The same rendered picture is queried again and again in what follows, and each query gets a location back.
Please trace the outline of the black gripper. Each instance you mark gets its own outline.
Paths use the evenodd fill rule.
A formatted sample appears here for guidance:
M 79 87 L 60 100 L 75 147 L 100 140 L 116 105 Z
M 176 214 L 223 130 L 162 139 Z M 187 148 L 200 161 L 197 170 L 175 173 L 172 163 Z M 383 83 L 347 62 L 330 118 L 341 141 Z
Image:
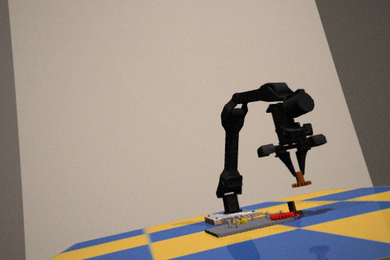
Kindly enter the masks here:
M 286 139 L 282 140 L 282 128 L 285 128 L 285 125 L 283 124 L 287 124 L 288 127 L 292 127 L 295 126 L 295 120 L 287 120 L 275 124 L 275 132 L 279 140 L 279 145 L 274 146 L 273 144 L 266 144 L 260 146 L 257 149 L 258 157 L 265 157 L 275 152 L 275 157 L 278 157 L 281 161 L 283 161 L 291 171 L 292 175 L 296 177 L 296 172 L 290 157 L 290 152 L 287 150 L 297 148 L 297 152 L 295 153 L 298 159 L 299 168 L 304 176 L 306 153 L 311 149 L 311 147 L 320 146 L 327 143 L 325 136 L 323 134 L 311 135 L 307 138 L 306 141 L 289 142 Z

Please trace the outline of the orange gear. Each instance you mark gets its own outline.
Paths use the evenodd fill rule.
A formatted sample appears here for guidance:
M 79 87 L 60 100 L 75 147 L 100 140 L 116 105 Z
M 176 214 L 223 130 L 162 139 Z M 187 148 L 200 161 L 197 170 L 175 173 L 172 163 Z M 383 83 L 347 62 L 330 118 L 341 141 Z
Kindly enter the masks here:
M 293 184 L 292 188 L 294 188 L 294 187 L 303 187 L 303 186 L 307 186 L 307 185 L 311 185 L 312 184 L 311 181 L 308 181 L 308 182 L 304 181 L 302 171 L 296 171 L 296 180 L 297 180 L 297 184 Z

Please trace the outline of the red gear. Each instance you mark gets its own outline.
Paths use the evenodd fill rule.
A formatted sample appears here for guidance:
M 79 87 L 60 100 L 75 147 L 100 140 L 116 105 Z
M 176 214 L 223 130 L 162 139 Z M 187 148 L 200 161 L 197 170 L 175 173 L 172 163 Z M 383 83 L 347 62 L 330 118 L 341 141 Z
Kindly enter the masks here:
M 282 214 L 271 215 L 271 220 L 281 220 L 295 216 L 294 212 L 284 212 Z

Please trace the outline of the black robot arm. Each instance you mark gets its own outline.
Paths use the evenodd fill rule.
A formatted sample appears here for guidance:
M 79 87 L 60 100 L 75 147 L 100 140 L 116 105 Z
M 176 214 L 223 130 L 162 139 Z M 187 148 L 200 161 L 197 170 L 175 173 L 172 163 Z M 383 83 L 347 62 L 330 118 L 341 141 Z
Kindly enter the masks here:
M 294 120 L 299 116 L 309 113 L 314 109 L 314 100 L 305 93 L 305 89 L 291 90 L 286 83 L 266 83 L 259 89 L 238 92 L 233 94 L 232 99 L 224 106 L 221 112 L 221 124 L 226 131 L 225 135 L 225 156 L 224 170 L 221 172 L 217 198 L 223 198 L 224 214 L 230 215 L 242 212 L 238 204 L 237 194 L 242 194 L 242 175 L 238 172 L 238 140 L 239 132 L 244 124 L 245 116 L 248 112 L 247 104 L 250 102 L 279 102 L 269 104 L 266 113 L 271 113 L 273 123 Z M 237 104 L 242 104 L 241 108 L 235 108 Z M 282 128 L 282 140 L 289 142 L 306 141 L 308 135 L 313 135 L 312 124 Z M 234 192 L 234 193 L 231 193 Z M 226 194 L 225 193 L 230 193 Z

